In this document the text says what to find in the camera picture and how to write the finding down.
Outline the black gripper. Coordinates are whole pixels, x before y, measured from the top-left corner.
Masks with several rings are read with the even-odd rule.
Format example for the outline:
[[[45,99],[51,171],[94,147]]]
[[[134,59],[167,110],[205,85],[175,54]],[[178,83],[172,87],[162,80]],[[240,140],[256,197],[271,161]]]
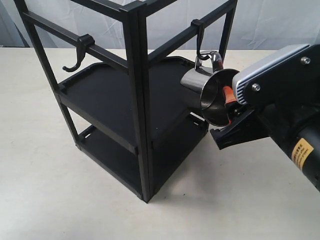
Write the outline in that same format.
[[[225,107],[236,103],[236,97],[230,86],[222,88]],[[211,129],[210,134],[220,150],[270,137],[279,142],[279,114],[276,104],[250,108],[222,129]]]

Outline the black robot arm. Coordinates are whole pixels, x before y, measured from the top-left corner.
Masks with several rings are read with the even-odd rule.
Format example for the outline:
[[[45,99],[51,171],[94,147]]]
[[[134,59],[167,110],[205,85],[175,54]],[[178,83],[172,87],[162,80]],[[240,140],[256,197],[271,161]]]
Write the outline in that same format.
[[[220,150],[270,137],[318,190],[320,188],[320,89],[308,86],[263,106],[240,106],[222,89],[229,124],[211,130]]]

